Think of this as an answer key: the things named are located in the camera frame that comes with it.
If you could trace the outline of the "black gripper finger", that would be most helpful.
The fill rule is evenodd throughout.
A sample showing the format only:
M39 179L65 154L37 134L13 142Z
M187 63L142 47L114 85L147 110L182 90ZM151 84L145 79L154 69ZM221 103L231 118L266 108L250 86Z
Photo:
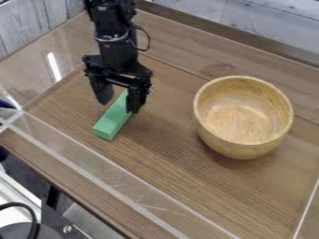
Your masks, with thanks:
M113 84L105 78L98 77L90 79L90 84L99 103L107 105L114 97Z
M129 95L126 98L126 109L133 114L141 111L142 106L146 104L150 87L147 85L133 85L129 87Z

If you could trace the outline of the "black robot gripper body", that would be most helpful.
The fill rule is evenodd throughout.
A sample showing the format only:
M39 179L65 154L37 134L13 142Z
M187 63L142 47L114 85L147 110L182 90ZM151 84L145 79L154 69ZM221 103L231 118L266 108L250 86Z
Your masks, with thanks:
M133 85L147 85L151 88L151 70L139 62L139 51L147 51L138 46L138 35L135 31L123 34L103 35L95 33L99 53L86 55L85 74L105 78L111 84L126 87Z

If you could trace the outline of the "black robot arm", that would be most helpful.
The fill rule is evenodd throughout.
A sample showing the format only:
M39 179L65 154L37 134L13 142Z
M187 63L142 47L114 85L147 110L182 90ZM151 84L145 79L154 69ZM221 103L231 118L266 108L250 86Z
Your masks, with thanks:
M85 74L98 101L107 105L114 97L114 85L127 88L126 112L137 114L146 104L153 86L153 71L139 62L138 31L134 23L135 0L85 0L89 18L95 25L95 40L101 53L86 55Z

